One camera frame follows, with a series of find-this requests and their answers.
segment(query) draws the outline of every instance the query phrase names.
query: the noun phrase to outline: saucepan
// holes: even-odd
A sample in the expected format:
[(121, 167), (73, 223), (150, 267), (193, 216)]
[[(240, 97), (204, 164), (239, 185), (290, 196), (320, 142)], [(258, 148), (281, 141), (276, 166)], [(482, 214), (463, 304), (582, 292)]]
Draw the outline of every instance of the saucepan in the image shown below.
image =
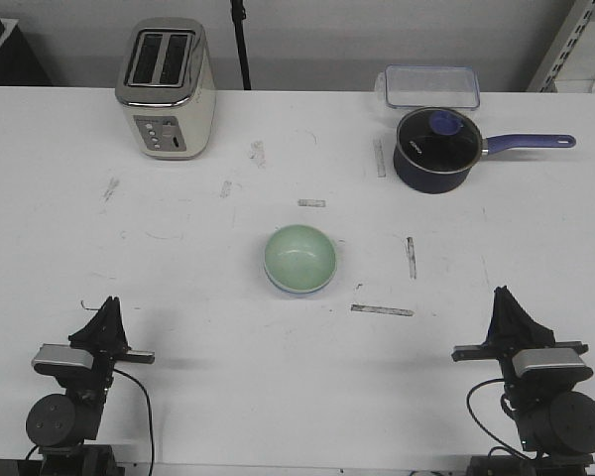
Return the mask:
[(564, 134), (509, 134), (484, 139), (468, 117), (448, 108), (423, 107), (406, 115), (397, 128), (395, 170), (409, 186), (444, 193), (461, 185), (479, 159), (506, 149), (569, 148)]

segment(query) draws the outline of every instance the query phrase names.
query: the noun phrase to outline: saucepan handle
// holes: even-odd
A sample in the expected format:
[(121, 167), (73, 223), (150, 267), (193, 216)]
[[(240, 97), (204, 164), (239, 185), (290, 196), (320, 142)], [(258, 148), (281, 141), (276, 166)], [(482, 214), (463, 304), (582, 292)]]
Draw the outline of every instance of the saucepan handle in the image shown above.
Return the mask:
[(488, 137), (487, 154), (496, 154), (516, 147), (569, 148), (575, 146), (575, 138), (564, 134), (508, 134)]

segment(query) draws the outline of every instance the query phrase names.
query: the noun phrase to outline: toaster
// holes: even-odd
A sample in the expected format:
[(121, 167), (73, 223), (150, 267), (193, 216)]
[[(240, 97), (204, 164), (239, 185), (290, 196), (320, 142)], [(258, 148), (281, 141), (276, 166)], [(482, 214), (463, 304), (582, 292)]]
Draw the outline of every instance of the toaster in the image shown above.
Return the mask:
[(140, 149), (190, 159), (209, 140), (216, 103), (205, 31), (185, 18), (152, 18), (132, 32), (115, 96)]

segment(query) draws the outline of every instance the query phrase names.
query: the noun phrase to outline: black pole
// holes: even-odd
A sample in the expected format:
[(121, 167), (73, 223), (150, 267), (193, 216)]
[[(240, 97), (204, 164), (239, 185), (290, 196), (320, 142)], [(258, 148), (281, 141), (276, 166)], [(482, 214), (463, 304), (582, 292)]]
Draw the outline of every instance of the black pole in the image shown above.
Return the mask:
[(245, 46), (245, 35), (242, 30), (242, 21), (247, 18), (243, 0), (231, 0), (231, 20), (234, 22), (236, 32), (236, 46), (238, 47), (238, 59), (240, 60), (240, 72), (242, 73), (242, 87), (251, 90), (249, 79), (249, 61), (247, 60), (247, 47)]

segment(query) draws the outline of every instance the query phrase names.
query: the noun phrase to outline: table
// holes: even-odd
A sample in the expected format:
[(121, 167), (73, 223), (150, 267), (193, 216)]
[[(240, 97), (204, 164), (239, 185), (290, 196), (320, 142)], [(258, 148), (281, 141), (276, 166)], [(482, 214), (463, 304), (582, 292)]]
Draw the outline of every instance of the table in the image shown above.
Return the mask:
[[(469, 115), (483, 135), (577, 146), (507, 151), (427, 195), (395, 175), (399, 116), (372, 93), (219, 91), (207, 149), (163, 162), (138, 152), (112, 90), (0, 87), (0, 458), (26, 454), (30, 407), (60, 391), (31, 358), (108, 296), (130, 345), (157, 355), (118, 367), (151, 394), (160, 462), (440, 470), (486, 453), (464, 399), (500, 370), (450, 353), (484, 340), (496, 286), (557, 340), (588, 343), (595, 370), (595, 95), (487, 93)], [(339, 256), (311, 296), (263, 270), (290, 223)], [(595, 400), (595, 376), (577, 390)], [(473, 405), (518, 445), (499, 395)], [(145, 414), (116, 379), (98, 442), (147, 461)]]

